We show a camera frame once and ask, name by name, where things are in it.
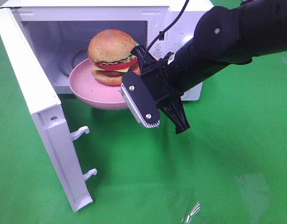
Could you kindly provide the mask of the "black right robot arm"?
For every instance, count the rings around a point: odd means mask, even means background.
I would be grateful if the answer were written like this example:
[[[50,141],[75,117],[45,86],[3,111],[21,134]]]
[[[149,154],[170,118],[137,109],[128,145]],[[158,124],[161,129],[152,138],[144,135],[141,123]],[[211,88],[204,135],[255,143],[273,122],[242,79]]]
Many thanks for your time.
[[[198,21],[193,37],[159,60],[143,46],[132,53],[140,75],[127,72],[122,95],[144,127],[156,127],[163,112],[176,133],[189,128],[181,96],[231,64],[287,51],[287,0],[245,0],[234,9],[215,6]]]

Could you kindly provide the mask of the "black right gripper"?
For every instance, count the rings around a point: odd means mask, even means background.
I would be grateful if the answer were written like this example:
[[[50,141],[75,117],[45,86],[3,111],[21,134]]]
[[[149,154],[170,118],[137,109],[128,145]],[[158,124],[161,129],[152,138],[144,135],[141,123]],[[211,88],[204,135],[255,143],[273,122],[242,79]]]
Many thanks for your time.
[[[190,128],[181,96],[186,91],[188,53],[170,52],[157,59],[143,45],[135,46],[131,53],[138,59],[142,80],[159,108],[175,125],[179,134]]]

